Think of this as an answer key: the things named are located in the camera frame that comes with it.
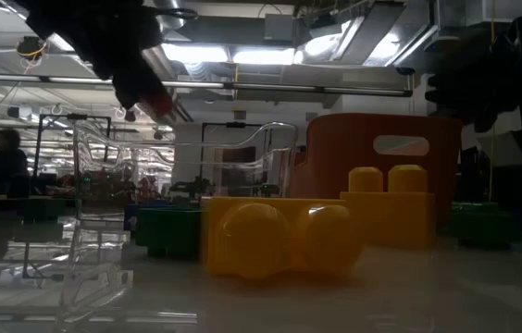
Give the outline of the grey ceiling box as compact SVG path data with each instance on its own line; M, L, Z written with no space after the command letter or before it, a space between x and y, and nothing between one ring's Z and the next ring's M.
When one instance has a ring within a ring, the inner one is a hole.
M292 16L266 14L264 39L272 42L290 42L293 37L293 27Z

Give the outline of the silver ventilation duct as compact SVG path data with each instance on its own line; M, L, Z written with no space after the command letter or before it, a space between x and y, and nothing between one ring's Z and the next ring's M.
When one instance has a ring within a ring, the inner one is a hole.
M181 0L152 0L152 5L157 8L169 9L169 8L181 8ZM161 25L162 32L174 31L180 29L186 20L183 18L176 18L172 16L159 16L158 21Z

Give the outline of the large yellow block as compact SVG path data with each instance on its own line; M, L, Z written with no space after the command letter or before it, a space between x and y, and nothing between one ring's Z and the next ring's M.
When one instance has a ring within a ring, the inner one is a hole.
M202 217L207 272L249 280L282 273L345 276L364 250L342 200L210 197Z
M356 167L340 198L359 221L366 243L409 250L432 246L435 195L429 192L428 171L422 166L393 166L387 175L376 167Z

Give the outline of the orange plastic bin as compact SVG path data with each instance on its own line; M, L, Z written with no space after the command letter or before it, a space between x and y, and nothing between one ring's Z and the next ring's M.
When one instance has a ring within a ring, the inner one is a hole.
M306 130L305 158L293 167L288 195L292 198L336 199L348 187L355 167L376 167L383 174L397 165L419 165L428 171L435 195L437 228L449 219L463 124L448 117L341 113L317 117ZM381 135L425 139L424 155L379 154Z

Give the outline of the person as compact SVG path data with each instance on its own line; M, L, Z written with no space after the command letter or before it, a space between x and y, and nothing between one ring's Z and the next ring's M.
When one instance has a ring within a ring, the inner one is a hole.
M0 129L0 195L28 198L31 178L27 155L20 149L20 136L15 129Z

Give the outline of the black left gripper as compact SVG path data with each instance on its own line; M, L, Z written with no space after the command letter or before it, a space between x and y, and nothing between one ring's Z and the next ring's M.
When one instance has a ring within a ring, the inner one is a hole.
M113 79L126 109L167 91L143 57L162 42L164 10L143 0L24 0L27 25L39 36L59 35L101 80Z

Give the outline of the small red block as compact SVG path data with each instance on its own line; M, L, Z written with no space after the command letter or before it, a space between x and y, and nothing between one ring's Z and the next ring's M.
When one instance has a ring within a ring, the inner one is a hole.
M160 119L172 112L173 100L166 92L156 92L146 98L146 102L153 112L153 119Z

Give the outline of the long grey ceiling rail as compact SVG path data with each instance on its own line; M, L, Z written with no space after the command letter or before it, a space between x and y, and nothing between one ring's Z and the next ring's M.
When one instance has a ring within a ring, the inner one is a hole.
M112 80L100 80L76 77L50 77L35 75L0 74L0 82L41 83L41 84L66 84L66 85L91 85L112 86ZM169 88L192 88L192 89L214 89L214 90L247 90L268 92L291 92L291 93L320 93L320 94L345 94L366 95L385 97L411 97L412 91L364 88L364 87L330 87L313 85L291 85L273 83L250 83L250 82L221 82L221 81L193 81L193 80L162 80L162 84Z

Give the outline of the ceiling light panel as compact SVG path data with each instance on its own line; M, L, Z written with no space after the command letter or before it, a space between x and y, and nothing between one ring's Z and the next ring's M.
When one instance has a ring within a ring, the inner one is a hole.
M219 46L176 45L163 43L162 48L169 60L179 61L181 63L219 63L227 62L229 60L226 50Z
M340 39L339 34L329 34L313 38L304 46L304 52L308 56L320 56L331 51Z
M243 50L237 52L232 61L237 64L247 65L281 65L292 64L295 55L293 48L283 50L258 49Z

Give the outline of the small green block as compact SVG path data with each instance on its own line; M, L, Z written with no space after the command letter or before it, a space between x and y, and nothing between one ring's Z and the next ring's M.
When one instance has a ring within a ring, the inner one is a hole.
M471 247L507 248L522 240L521 224L497 203L454 202L447 231Z
M140 208L135 244L153 257L197 259L200 253L201 211L177 208Z

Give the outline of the clear plastic bin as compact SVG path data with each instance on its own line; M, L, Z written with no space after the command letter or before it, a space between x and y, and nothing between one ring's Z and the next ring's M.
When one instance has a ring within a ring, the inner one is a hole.
M203 142L202 124L155 127L144 140L106 136L94 124L74 127L73 153L76 217L81 221L123 225L128 204L165 200L179 209L197 209L203 199L218 195L214 167L252 171L250 197L284 197L288 193L298 129L269 122L239 142ZM251 163L215 162L203 149L257 145Z

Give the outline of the white table sheet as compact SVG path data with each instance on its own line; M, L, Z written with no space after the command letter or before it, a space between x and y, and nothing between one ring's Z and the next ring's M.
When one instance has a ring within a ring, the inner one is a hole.
M0 222L0 333L522 333L522 246L369 247L344 279L246 281L120 228Z

